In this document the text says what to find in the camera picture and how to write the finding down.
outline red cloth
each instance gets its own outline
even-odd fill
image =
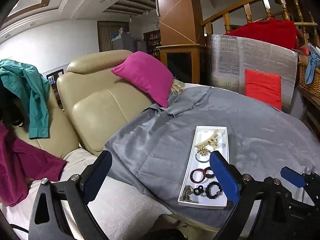
[[[255,39],[287,49],[295,49],[296,34],[301,35],[293,21],[269,19],[265,22],[248,23],[226,35]]]
[[[245,95],[281,110],[281,76],[244,70]]]
[[[66,161],[38,149],[19,138],[9,136],[0,122],[0,199],[15,206],[28,195],[25,177],[59,181]]]

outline white box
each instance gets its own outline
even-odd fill
[[[204,190],[206,186],[212,182],[212,181],[218,181],[217,177],[214,177],[213,179],[208,179],[205,178],[204,181],[201,183],[193,183],[190,180],[190,173],[191,171],[195,169],[205,169],[206,167],[210,166],[210,162],[207,163],[200,163],[196,160],[196,153],[197,153],[197,148],[196,144],[203,142],[204,140],[207,140],[210,136],[213,135],[214,131],[218,129],[218,148],[216,149],[221,153],[221,155],[226,159],[226,161],[229,163],[229,144],[228,144],[228,133],[227,133],[227,128],[223,126],[197,126],[196,127],[196,132],[195,132],[195,137],[193,139],[192,143],[192,148],[190,152],[190,157],[189,157],[189,162],[188,166],[186,169],[186,174],[183,179],[182,187],[180,190],[179,198],[178,198],[178,204],[183,205],[183,206],[189,206],[189,207],[198,207],[198,208],[209,208],[209,209],[223,209],[227,206],[227,197],[224,192],[222,192],[221,195],[219,195],[215,199],[209,199],[207,198],[205,192],[202,193],[199,196],[196,196],[194,194],[190,195],[190,198],[192,202],[187,202],[187,201],[180,201],[181,195],[183,193],[183,189],[185,186],[190,185],[193,188],[196,188],[200,185],[204,187]],[[213,147],[207,146],[207,149],[209,151],[214,151]],[[205,161],[209,159],[209,156],[202,157],[199,154],[197,155],[197,158],[201,161]],[[200,171],[196,171],[193,174],[193,179],[195,181],[200,181],[203,177],[203,174]],[[215,194],[216,191],[218,191],[218,187],[214,185],[211,188],[212,195]]]

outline striped curtain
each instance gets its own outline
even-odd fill
[[[97,21],[97,24],[100,52],[113,50],[111,35],[118,35],[121,27],[123,27],[125,32],[129,31],[128,22]]]

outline metal bolt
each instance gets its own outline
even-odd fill
[[[79,174],[74,174],[74,175],[71,176],[71,180],[72,181],[77,181],[79,178],[80,178]]]
[[[246,181],[252,180],[252,177],[249,174],[243,174],[242,178]]]
[[[48,182],[49,182],[49,180],[47,178],[41,179],[41,184],[42,185],[46,185]]]
[[[273,183],[276,185],[281,185],[281,181],[279,179],[273,179]]]

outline wooden railing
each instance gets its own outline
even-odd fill
[[[251,15],[251,10],[250,10],[250,4],[258,2],[258,1],[260,1],[260,0],[244,0],[244,1],[241,1],[239,3],[236,3],[235,5],[229,6],[226,9],[224,9],[224,10],[214,14],[213,16],[209,17],[208,19],[204,20],[201,25],[203,27],[205,27],[205,30],[206,30],[207,34],[213,34],[212,22],[214,22],[214,21],[216,21],[216,20],[218,20],[218,19],[223,17],[225,30],[226,30],[226,33],[228,33],[228,32],[231,31],[229,13],[240,9],[241,7],[244,7],[244,11],[245,11],[246,18],[247,18],[247,23],[251,23],[252,22],[252,15]],[[284,20],[288,20],[288,21],[290,20],[289,12],[288,12],[288,9],[287,9],[287,3],[286,3],[285,0],[280,0],[280,3],[281,3],[283,11],[281,13],[276,13],[276,14],[273,14],[273,15],[271,14],[271,11],[270,11],[269,1],[268,0],[263,0],[263,3],[264,3],[264,6],[265,6],[265,9],[266,9],[267,16],[265,18],[261,18],[261,19],[259,19],[257,21],[270,19],[270,18],[273,18],[274,16],[280,15],[280,14],[282,14]],[[302,16],[302,13],[301,13],[301,10],[300,10],[300,6],[299,6],[299,3],[298,3],[298,0],[293,0],[293,3],[295,5],[295,7],[296,7],[296,10],[297,10],[297,13],[298,13],[298,18],[299,18],[299,21],[296,21],[294,24],[297,25],[297,26],[301,26],[304,43],[305,44],[308,43],[308,36],[307,36],[306,26],[312,26],[314,28],[315,45],[320,47],[319,36],[318,36],[318,33],[317,33],[317,29],[316,29],[318,24],[314,22],[313,17],[312,17],[310,12],[309,12],[309,14],[310,14],[311,22],[304,22],[303,16]]]

